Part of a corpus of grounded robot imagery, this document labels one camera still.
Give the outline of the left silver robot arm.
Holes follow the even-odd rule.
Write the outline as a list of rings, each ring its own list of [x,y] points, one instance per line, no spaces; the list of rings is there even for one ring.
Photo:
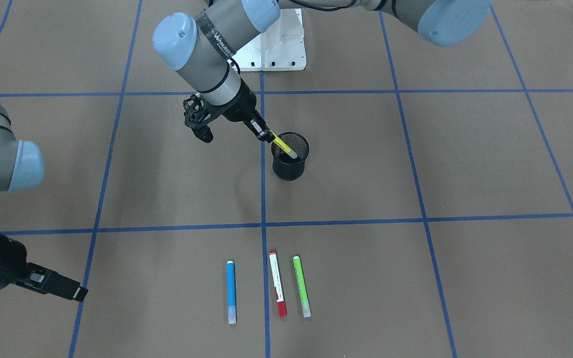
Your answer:
[[[184,100],[184,121],[199,140],[210,143],[209,124],[219,116],[245,124],[260,141],[277,143],[256,110],[257,98],[230,60],[278,21],[282,9],[335,12],[354,7],[398,19],[439,47],[468,39],[489,16],[490,0],[210,0],[195,16],[174,13],[153,32],[153,50],[193,90]]]

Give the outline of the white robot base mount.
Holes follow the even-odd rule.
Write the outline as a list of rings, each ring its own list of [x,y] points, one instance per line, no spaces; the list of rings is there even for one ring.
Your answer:
[[[241,71],[303,71],[307,65],[301,9],[282,9],[266,32],[233,57]]]

